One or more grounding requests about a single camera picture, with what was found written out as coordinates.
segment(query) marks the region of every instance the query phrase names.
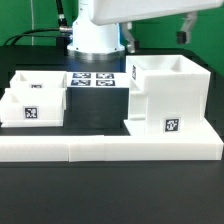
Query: metal part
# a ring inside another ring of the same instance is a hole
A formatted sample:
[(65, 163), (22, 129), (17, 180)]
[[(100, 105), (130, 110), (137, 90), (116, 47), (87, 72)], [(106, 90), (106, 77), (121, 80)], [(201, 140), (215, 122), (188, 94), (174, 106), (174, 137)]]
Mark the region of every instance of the metal part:
[(197, 21), (197, 12), (187, 13), (184, 17), (184, 24), (181, 28), (181, 32), (177, 33), (178, 43), (187, 44), (190, 43), (191, 31)]
[(132, 29), (132, 23), (121, 23), (121, 31), (124, 38), (128, 41), (127, 50), (129, 53), (135, 53), (139, 49), (139, 41), (136, 40), (129, 30)]
[(109, 54), (85, 53), (67, 49), (68, 56), (76, 57), (87, 61), (108, 61), (124, 56), (125, 51), (115, 51)]
[(69, 26), (60, 26), (59, 31), (61, 33), (72, 33), (72, 27)]

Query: white box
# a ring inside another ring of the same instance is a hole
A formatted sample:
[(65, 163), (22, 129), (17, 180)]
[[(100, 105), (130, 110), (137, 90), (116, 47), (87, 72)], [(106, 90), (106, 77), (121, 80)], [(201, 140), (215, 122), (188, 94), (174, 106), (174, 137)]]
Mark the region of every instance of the white box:
[(206, 69), (181, 55), (127, 56), (126, 72), (131, 76), (128, 120), (141, 122), (142, 133), (190, 133), (204, 121)]
[(2, 127), (62, 126), (65, 89), (5, 89), (0, 101)]
[(17, 70), (10, 81), (11, 88), (66, 88), (65, 71)]

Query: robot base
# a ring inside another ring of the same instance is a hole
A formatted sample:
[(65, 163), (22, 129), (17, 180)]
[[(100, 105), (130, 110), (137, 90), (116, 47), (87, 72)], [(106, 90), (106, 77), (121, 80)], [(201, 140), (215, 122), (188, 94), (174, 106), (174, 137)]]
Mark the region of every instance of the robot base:
[(124, 50), (115, 51), (111, 53), (86, 53), (77, 50), (67, 49), (68, 56), (76, 57), (79, 59), (87, 60), (87, 61), (108, 61), (116, 58), (123, 57), (125, 54)]

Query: marker sticker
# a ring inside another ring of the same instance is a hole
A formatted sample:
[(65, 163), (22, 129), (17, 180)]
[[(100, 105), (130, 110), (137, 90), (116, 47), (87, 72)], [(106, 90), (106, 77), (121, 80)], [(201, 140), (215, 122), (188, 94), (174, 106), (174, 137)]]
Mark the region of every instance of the marker sticker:
[(90, 80), (72, 80), (71, 86), (90, 86)]
[(96, 73), (97, 79), (114, 79), (113, 73)]
[(134, 80), (136, 80), (136, 67), (133, 65), (133, 68), (132, 68), (132, 78)]
[(38, 107), (24, 107), (24, 118), (25, 119), (38, 119), (39, 110)]
[(180, 119), (165, 119), (165, 132), (178, 132), (180, 128)]
[(97, 86), (115, 86), (114, 80), (96, 80)]
[(73, 73), (73, 79), (91, 79), (91, 73)]

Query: black table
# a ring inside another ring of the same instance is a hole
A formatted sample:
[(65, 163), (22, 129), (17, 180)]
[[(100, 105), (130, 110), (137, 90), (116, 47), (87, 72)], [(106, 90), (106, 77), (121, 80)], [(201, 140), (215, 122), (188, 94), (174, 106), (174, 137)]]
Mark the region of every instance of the black table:
[[(54, 47), (0, 48), (0, 61), (2, 90), (15, 69), (92, 68)], [(123, 65), (112, 61), (99, 71), (123, 71)], [(0, 164), (1, 224), (223, 222), (223, 161)]]

